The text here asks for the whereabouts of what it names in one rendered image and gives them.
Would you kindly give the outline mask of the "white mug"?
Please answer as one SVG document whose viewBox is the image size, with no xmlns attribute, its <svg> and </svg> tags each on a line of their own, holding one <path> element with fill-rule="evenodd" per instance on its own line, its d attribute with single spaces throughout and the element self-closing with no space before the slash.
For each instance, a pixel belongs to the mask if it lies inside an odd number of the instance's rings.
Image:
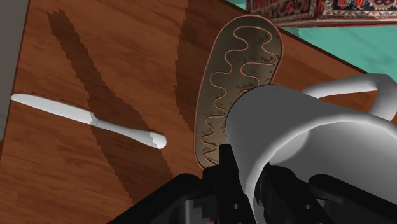
<svg viewBox="0 0 397 224">
<path fill-rule="evenodd" d="M 256 87 L 228 112 L 226 141 L 251 209 L 266 164 L 291 169 L 301 180 L 327 174 L 397 205 L 397 82 L 362 74 L 298 92 Z"/>
</svg>

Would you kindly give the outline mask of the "silver table knife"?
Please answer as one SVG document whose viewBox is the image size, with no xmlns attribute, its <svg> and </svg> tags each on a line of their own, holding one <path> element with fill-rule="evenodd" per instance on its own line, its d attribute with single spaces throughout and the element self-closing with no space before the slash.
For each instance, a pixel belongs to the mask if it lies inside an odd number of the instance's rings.
<svg viewBox="0 0 397 224">
<path fill-rule="evenodd" d="M 41 111 L 46 111 L 53 115 L 127 136 L 152 148 L 163 149 L 167 145 L 167 138 L 162 134 L 145 130 L 130 129 L 105 122 L 98 119 L 91 111 L 77 108 L 76 106 L 71 106 L 63 102 L 29 94 L 13 94 L 11 96 L 11 100 Z"/>
</svg>

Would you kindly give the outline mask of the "brown oval dish wavy line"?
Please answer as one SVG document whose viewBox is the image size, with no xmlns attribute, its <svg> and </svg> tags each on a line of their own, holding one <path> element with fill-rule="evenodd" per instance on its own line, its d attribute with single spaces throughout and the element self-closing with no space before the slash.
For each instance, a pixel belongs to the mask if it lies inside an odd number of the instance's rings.
<svg viewBox="0 0 397 224">
<path fill-rule="evenodd" d="M 219 163 L 225 120 L 245 92 L 272 81 L 283 55 L 279 29 L 259 15 L 229 21 L 218 33 L 198 91 L 194 150 L 201 168 Z"/>
</svg>

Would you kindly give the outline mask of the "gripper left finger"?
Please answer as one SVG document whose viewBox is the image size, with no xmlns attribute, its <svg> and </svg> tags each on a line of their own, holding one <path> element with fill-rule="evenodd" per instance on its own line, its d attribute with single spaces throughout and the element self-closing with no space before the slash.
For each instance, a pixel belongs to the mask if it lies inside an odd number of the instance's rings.
<svg viewBox="0 0 397 224">
<path fill-rule="evenodd" d="M 229 144 L 201 178 L 180 174 L 107 224 L 256 224 Z"/>
</svg>

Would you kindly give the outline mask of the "wooden table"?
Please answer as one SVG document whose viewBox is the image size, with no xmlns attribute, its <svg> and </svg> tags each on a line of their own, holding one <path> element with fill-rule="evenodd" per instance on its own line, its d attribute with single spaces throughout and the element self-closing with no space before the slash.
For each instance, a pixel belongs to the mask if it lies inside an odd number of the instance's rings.
<svg viewBox="0 0 397 224">
<path fill-rule="evenodd" d="M 10 104 L 0 159 L 0 224 L 107 224 L 178 174 L 195 186 L 200 82 L 226 0 L 30 0 L 14 91 L 157 130 L 156 150 Z"/>
</svg>

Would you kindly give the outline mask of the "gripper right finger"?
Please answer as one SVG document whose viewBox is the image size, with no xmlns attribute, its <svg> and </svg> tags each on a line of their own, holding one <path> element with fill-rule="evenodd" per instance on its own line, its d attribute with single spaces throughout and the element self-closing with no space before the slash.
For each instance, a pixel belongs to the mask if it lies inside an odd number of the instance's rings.
<svg viewBox="0 0 397 224">
<path fill-rule="evenodd" d="M 397 205 L 325 174 L 307 182 L 267 164 L 255 199 L 267 224 L 397 224 Z"/>
</svg>

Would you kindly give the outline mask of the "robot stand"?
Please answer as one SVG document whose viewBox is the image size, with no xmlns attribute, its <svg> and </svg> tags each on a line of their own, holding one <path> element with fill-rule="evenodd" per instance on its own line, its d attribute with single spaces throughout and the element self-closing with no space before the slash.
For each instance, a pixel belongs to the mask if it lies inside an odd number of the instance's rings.
<svg viewBox="0 0 397 224">
<path fill-rule="evenodd" d="M 397 0 L 246 0 L 283 28 L 397 25 Z"/>
</svg>

